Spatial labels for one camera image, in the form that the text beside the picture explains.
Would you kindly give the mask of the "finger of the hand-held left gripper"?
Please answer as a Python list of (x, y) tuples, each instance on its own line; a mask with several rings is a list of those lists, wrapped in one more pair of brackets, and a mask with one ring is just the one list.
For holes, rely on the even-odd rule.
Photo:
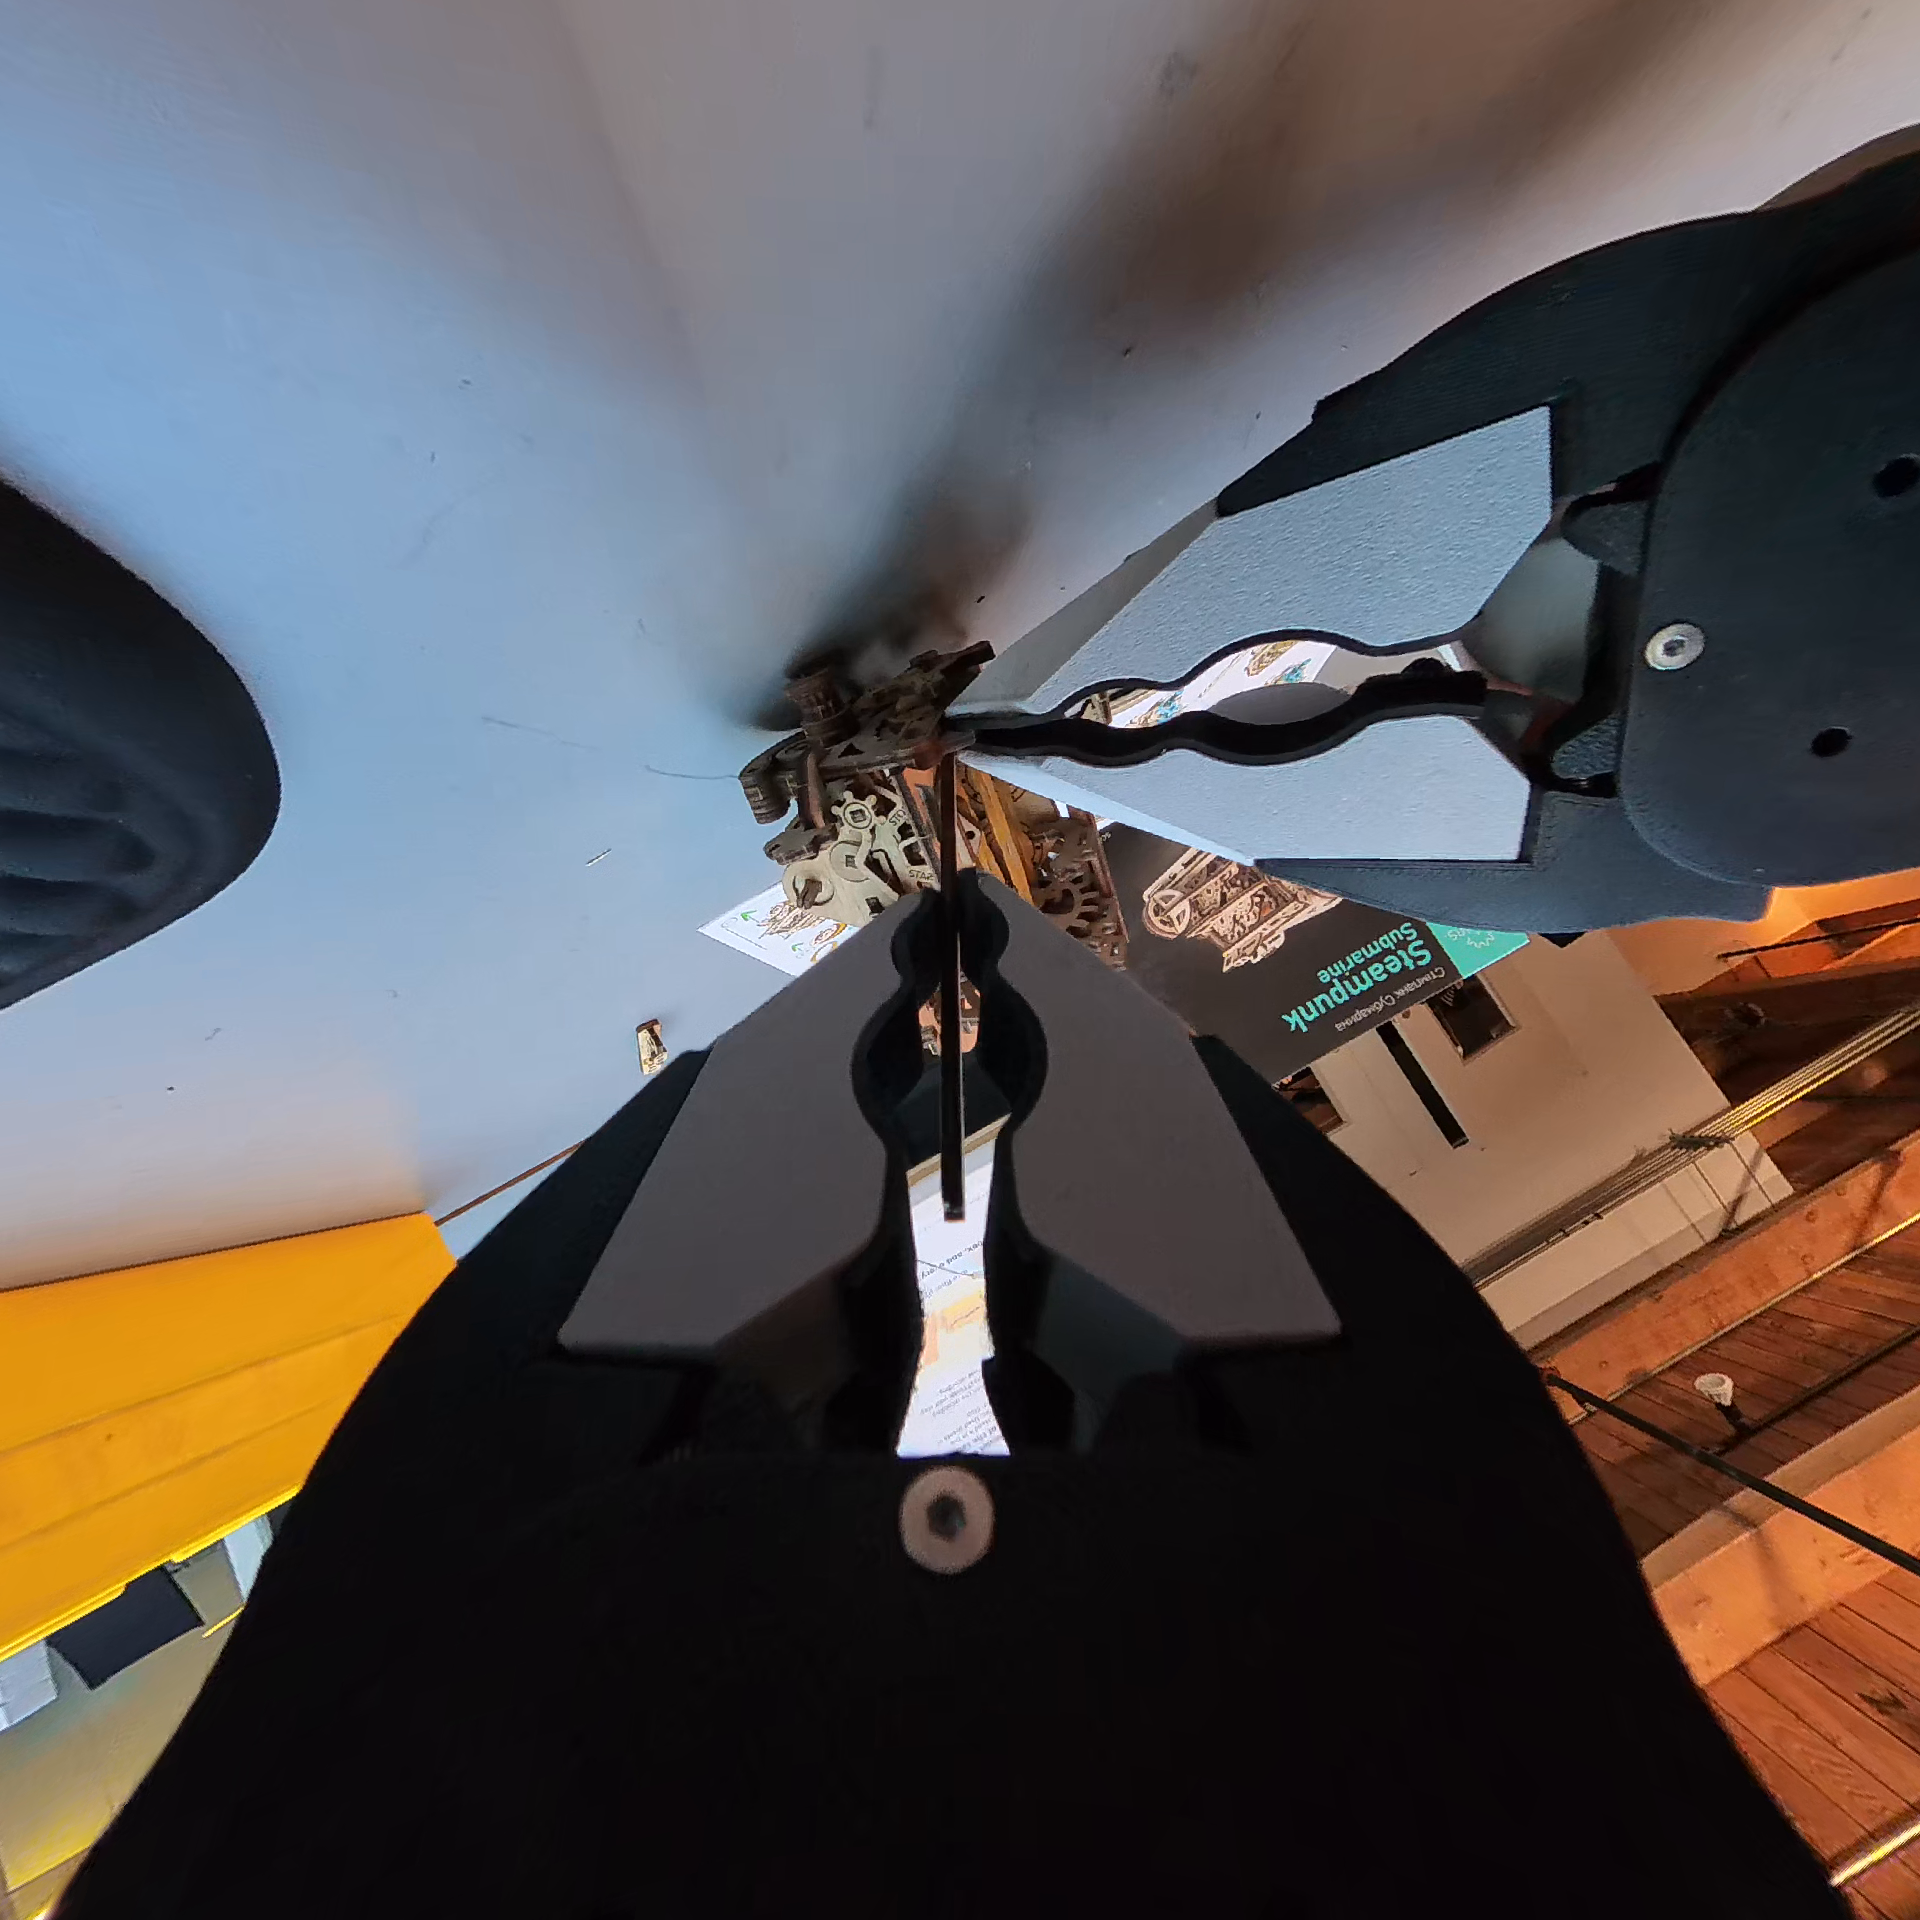
[(1479, 673), (1400, 673), (1288, 718), (1125, 729), (968, 701), (947, 727), (1003, 781), (1245, 864), (1510, 862), (1530, 781), (1484, 729), (1490, 691)]
[(1557, 531), (1550, 409), (1239, 514), (1191, 514), (992, 656), (955, 718), (1298, 718), (1410, 659), (1552, 701), (1587, 675), (1596, 563)]

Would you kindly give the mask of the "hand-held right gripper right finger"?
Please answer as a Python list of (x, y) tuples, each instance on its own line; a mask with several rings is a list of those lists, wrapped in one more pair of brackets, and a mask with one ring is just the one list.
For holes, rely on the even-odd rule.
[(1216, 1359), (1337, 1341), (1183, 1020), (1007, 886), (959, 880), (992, 1141), (984, 1384), (1014, 1453), (1081, 1450), (1117, 1398)]

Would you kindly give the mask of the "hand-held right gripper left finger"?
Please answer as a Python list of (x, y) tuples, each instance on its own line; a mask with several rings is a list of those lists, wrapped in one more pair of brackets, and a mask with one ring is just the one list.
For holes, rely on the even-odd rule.
[(564, 1353), (748, 1379), (806, 1440), (898, 1450), (923, 1352), (901, 1108), (939, 937), (910, 895), (707, 1050)]

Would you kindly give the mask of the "wooden mechanical model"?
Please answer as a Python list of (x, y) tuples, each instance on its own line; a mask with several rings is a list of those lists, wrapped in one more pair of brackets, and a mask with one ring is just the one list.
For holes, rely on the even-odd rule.
[[(941, 880), (936, 760), (945, 712), (990, 659), (988, 644), (925, 649), (852, 691), (834, 667), (785, 690), (800, 727), (746, 763), (739, 787), (777, 888), (707, 932), (800, 974), (902, 895)], [(955, 773), (955, 845), (1049, 923), (1121, 969), (1128, 941), (1091, 815), (1028, 795), (981, 769)]]

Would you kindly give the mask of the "black model kit box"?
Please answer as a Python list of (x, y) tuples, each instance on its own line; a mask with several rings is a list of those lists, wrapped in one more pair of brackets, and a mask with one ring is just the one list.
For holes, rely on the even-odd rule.
[(1121, 823), (1099, 839), (1125, 972), (1269, 1085), (1526, 942), (1337, 902)]

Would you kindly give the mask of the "model instruction booklet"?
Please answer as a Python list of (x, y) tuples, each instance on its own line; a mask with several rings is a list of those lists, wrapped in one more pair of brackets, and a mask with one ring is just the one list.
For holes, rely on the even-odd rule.
[[(864, 691), (864, 690), (889, 678), (889, 675), (884, 675), (884, 678), (874, 678), (872, 684), (856, 684), (850, 667), (839, 659), (806, 659), (804, 670), (794, 670), (786, 678), (804, 675), (820, 667), (834, 667), (852, 691)], [(947, 751), (955, 742), (959, 742), (959, 735), (947, 727), (947, 718), (945, 718), (945, 748), (941, 751)], [(955, 864), (959, 872), (984, 874), (977, 864), (959, 862), (959, 845), (955, 845), (955, 773), (959, 769), (963, 769), (959, 760), (941, 760), (941, 753), (939, 753), (936, 804), (939, 804), (941, 878), (945, 878), (947, 864)], [(734, 942), (710, 937), (707, 932), (710, 923), (703, 923), (703, 931), (701, 931), (707, 937), (707, 942), (734, 949), (736, 957), (760, 959), (748, 949), (736, 949)], [(990, 1407), (988, 1384), (984, 1384), (984, 1363), (992, 1353), (990, 1315), (988, 1315), (988, 1302), (984, 1302), (984, 1235), (988, 1235), (988, 1220), (990, 1220), (992, 1141), (1008, 1115), (1008, 1108), (1007, 1108), (1007, 1097), (984, 1075), (984, 1069), (975, 1056), (977, 987), (963, 974), (961, 964), (959, 964), (959, 978), (955, 978), (951, 990), (936, 987), (923, 999), (919, 1033), (923, 1033), (925, 1051), (936, 1051), (945, 1044), (941, 1007), (955, 1011), (955, 1020), (951, 1020), (955, 1023), (955, 1051), (947, 1056), (947, 1066), (955, 1066), (955, 1088), (931, 1091), (931, 1080), (923, 1080), (923, 1091), (908, 1103), (908, 1111), (901, 1115), (902, 1131), (908, 1131), (908, 1206), (910, 1206), (910, 1229), (914, 1229), (914, 1250), (916, 1250), (916, 1288), (919, 1288), (919, 1302), (923, 1302), (923, 1353), (916, 1363), (914, 1395), (910, 1395), (910, 1407), (902, 1414), (901, 1447), (902, 1447), (902, 1453), (939, 1453), (939, 1450), (1003, 1453), (1007, 1440), (996, 1428), (992, 1407)]]

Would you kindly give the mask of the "yellow plastic bin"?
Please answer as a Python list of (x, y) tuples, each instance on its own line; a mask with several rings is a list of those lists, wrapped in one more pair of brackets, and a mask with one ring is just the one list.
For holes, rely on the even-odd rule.
[(454, 1269), (425, 1212), (2, 1292), (2, 1657), (290, 1499)]

